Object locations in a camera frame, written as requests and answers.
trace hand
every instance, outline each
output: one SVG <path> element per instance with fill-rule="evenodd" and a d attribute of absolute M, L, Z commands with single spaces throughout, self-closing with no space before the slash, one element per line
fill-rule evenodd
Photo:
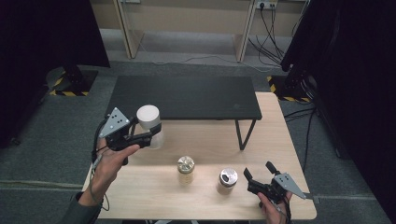
<path fill-rule="evenodd" d="M 101 139 L 98 143 L 98 148 L 105 146 L 106 140 Z M 111 183 L 116 179 L 117 172 L 120 170 L 123 160 L 134 154 L 139 148 L 139 145 L 133 145 L 121 151 L 113 151 L 105 147 L 97 152 L 98 156 L 102 154 L 102 159 L 95 169 L 95 175 L 91 180 L 91 185 L 81 195 L 78 202 L 84 206 L 98 205 L 103 200 Z"/>
<path fill-rule="evenodd" d="M 287 202 L 290 201 L 292 193 L 286 192 Z M 258 193 L 260 201 L 262 201 L 262 213 L 265 215 L 267 224 L 285 224 L 288 219 L 286 217 L 286 205 L 284 203 L 278 204 L 281 212 L 277 211 L 274 205 L 268 200 L 265 195 Z"/>

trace black backdrop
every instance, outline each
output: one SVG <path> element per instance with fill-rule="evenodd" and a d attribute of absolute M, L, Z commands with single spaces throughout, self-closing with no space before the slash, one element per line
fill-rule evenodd
<path fill-rule="evenodd" d="M 336 131 L 396 223 L 396 8 L 394 0 L 311 0 L 285 59 L 288 80 L 308 75 Z"/>
<path fill-rule="evenodd" d="M 33 113 L 47 73 L 87 64 L 109 67 L 89 0 L 0 3 L 0 147 Z"/>

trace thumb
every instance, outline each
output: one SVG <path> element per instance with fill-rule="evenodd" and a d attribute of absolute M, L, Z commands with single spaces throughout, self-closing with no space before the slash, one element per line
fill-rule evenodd
<path fill-rule="evenodd" d="M 122 157 L 127 158 L 131 156 L 132 154 L 136 153 L 137 150 L 139 150 L 140 146 L 139 145 L 131 145 L 126 147 L 124 150 L 121 151 Z"/>
<path fill-rule="evenodd" d="M 270 201 L 268 200 L 268 198 L 267 198 L 264 194 L 262 194 L 262 193 L 259 192 L 259 193 L 257 194 L 257 196 L 259 196 L 260 201 L 262 201 L 262 203 L 263 203 L 263 205 L 264 205 L 265 207 L 272 206 L 272 204 L 270 203 Z"/>
<path fill-rule="evenodd" d="M 290 191 L 286 192 L 286 198 L 288 199 L 288 201 L 290 201 L 292 195 L 293 193 L 291 193 Z"/>

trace wrist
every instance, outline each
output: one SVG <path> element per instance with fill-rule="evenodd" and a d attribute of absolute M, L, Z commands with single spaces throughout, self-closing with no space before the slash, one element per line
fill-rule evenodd
<path fill-rule="evenodd" d="M 96 175 L 92 178 L 90 185 L 81 195 L 78 203 L 83 206 L 97 206 L 102 204 L 106 191 L 110 184 L 104 183 Z"/>

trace black tabletop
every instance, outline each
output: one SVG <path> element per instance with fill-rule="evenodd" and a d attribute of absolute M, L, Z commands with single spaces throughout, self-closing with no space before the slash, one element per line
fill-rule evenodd
<path fill-rule="evenodd" d="M 250 77 L 119 76 L 106 113 L 135 117 L 155 105 L 161 119 L 261 119 Z"/>

